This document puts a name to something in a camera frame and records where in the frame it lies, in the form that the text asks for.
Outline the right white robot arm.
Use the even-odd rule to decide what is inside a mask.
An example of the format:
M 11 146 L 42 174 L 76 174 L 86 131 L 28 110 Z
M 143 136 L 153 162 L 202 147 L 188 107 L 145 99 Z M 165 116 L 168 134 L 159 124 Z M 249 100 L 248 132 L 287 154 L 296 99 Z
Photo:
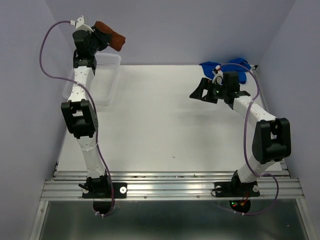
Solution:
M 292 152 L 291 126 L 287 118 L 278 118 L 259 106 L 251 95 L 240 89 L 236 71 L 218 72 L 214 79 L 203 77 L 189 96 L 191 99 L 216 104 L 224 101 L 244 117 L 244 128 L 254 128 L 252 156 L 235 172 L 237 179 L 230 182 L 231 192 L 242 195 L 248 184 L 256 181 L 267 168 L 288 157 Z

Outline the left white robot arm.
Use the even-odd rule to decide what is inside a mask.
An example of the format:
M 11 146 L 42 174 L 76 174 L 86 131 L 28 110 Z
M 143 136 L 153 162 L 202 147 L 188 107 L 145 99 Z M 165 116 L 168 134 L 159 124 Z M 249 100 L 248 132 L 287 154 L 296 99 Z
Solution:
M 77 28 L 72 34 L 74 81 L 71 94 L 61 104 L 67 129 L 77 140 L 86 164 L 87 177 L 99 179 L 106 174 L 106 167 L 98 151 L 99 128 L 96 107 L 89 88 L 97 69 L 96 53 L 109 46 L 112 36 L 93 26 L 91 30 Z

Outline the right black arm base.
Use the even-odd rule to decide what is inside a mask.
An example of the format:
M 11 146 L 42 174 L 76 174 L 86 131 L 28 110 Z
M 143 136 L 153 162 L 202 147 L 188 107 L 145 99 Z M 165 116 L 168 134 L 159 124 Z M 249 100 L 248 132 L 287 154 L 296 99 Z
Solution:
M 216 181 L 211 195 L 217 198 L 237 198 L 237 197 L 259 197 L 259 187 L 257 181 L 242 183 L 237 171 L 234 172 L 230 181 Z

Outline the blue towel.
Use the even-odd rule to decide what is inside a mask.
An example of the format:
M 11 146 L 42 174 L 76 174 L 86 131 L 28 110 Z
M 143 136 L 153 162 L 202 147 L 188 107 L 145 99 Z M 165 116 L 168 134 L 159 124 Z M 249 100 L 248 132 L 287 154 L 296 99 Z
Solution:
M 239 83 L 245 84 L 247 82 L 246 72 L 248 72 L 248 71 L 238 65 L 242 65 L 250 71 L 252 68 L 248 64 L 247 60 L 244 58 L 238 57 L 238 58 L 234 58 L 234 59 L 229 60 L 227 63 L 228 63 L 227 65 L 224 65 L 221 67 L 221 70 L 223 72 L 225 72 L 225 71 L 238 72 Z M 213 72 L 213 70 L 216 68 L 216 66 L 222 65 L 222 64 L 218 63 L 218 62 L 207 61 L 207 62 L 200 63 L 199 65 L 202 67 L 204 75 L 207 78 L 212 80 L 215 76 L 215 73 Z

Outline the brown towel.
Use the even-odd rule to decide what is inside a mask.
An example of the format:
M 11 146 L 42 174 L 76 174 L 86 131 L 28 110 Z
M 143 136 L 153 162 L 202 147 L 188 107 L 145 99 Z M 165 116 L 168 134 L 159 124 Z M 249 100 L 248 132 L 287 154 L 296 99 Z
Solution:
M 110 40 L 108 41 L 108 45 L 117 52 L 122 50 L 126 42 L 126 37 L 112 30 L 108 25 L 103 23 L 102 21 L 96 21 L 94 27 L 100 31 L 101 33 L 108 35 Z

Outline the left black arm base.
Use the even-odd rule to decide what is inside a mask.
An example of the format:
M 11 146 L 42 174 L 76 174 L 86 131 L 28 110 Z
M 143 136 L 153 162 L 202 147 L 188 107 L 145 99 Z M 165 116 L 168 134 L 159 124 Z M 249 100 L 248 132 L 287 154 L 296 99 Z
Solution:
M 110 183 L 106 175 L 99 178 L 88 177 L 85 183 L 79 183 L 78 186 L 82 189 L 84 199 L 111 199 L 112 187 L 114 199 L 127 198 L 127 183 L 114 181 Z

